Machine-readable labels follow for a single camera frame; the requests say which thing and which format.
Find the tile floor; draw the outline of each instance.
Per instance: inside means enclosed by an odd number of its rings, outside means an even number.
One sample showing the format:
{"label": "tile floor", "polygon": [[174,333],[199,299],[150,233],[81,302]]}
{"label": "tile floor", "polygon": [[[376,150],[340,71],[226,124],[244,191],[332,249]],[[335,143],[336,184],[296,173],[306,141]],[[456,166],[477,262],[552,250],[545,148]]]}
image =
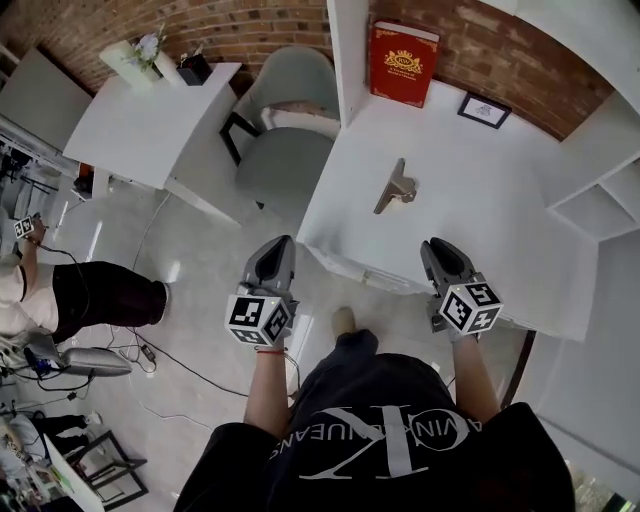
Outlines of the tile floor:
{"label": "tile floor", "polygon": [[[78,200],[68,191],[70,185],[63,180],[49,216],[49,243],[72,252],[79,261],[91,255],[93,260],[131,268],[140,240],[166,192],[115,182],[107,198],[73,208]],[[65,209],[62,223],[56,227]],[[135,269],[151,279],[170,281],[172,301],[163,321],[141,333],[208,378],[247,392],[255,356],[250,347],[234,342],[223,328],[227,296],[234,292],[246,259],[256,249],[278,235],[294,234],[295,229],[266,209],[256,209],[242,228],[234,227],[169,197],[149,229]],[[42,259],[68,263],[62,255]],[[310,322],[297,355],[303,378],[331,350],[330,316],[342,305],[354,309],[360,326],[378,334],[382,351],[434,363],[445,382],[453,376],[449,343],[446,336],[429,331],[424,296],[399,297],[330,274],[304,247],[298,247],[292,291],[301,302],[300,318]],[[114,346],[131,343],[132,336],[125,329],[114,329],[114,335]],[[506,390],[523,339],[524,331],[504,328],[496,328],[482,339],[491,378],[500,394]],[[67,343],[106,346],[110,340],[109,327],[99,325],[81,331],[77,340]],[[82,382],[79,377],[62,376],[56,384]],[[23,400],[44,402],[63,396],[44,393],[31,383],[7,389]],[[214,389],[160,354],[153,375],[136,367],[130,378],[98,379],[86,400],[60,402],[44,410],[48,415],[98,410],[125,450],[149,461],[140,471],[149,496],[120,510],[168,512],[175,503],[173,493],[180,492],[210,429],[241,420],[243,408],[243,398]],[[157,415],[177,417],[161,419]]]}

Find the black box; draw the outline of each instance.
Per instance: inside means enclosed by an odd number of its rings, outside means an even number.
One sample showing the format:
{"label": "black box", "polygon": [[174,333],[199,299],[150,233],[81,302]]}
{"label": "black box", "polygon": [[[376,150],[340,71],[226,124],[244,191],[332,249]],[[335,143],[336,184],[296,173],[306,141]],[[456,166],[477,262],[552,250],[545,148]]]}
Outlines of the black box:
{"label": "black box", "polygon": [[211,67],[202,54],[194,55],[182,61],[178,67],[178,73],[187,85],[202,85],[211,75]]}

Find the red book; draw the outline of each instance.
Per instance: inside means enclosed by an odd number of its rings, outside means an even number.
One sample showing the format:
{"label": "red book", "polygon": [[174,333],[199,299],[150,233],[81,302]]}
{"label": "red book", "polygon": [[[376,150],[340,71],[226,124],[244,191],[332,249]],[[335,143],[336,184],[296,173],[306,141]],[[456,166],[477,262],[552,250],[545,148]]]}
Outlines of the red book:
{"label": "red book", "polygon": [[369,52],[371,94],[422,108],[436,68],[440,36],[378,21]]}

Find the gray chair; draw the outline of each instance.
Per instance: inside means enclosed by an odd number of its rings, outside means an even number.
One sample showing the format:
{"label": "gray chair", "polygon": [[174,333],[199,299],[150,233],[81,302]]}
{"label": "gray chair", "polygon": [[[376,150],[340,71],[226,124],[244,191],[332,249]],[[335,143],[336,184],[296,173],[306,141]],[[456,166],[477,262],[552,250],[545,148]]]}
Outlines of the gray chair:
{"label": "gray chair", "polygon": [[[278,214],[301,221],[333,141],[300,128],[266,130],[262,109],[289,101],[309,101],[340,118],[335,71],[322,53],[302,46],[274,52],[220,134],[238,165],[238,188]],[[253,137],[242,155],[231,138],[233,126]]]}

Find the hand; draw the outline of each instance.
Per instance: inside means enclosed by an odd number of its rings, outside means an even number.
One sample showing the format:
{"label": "hand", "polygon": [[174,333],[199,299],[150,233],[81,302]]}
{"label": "hand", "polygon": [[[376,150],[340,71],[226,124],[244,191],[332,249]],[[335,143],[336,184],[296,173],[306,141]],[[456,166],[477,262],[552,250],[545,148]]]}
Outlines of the hand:
{"label": "hand", "polygon": [[33,227],[34,230],[29,235],[27,235],[27,239],[36,245],[40,245],[47,230],[40,218],[33,219]]}

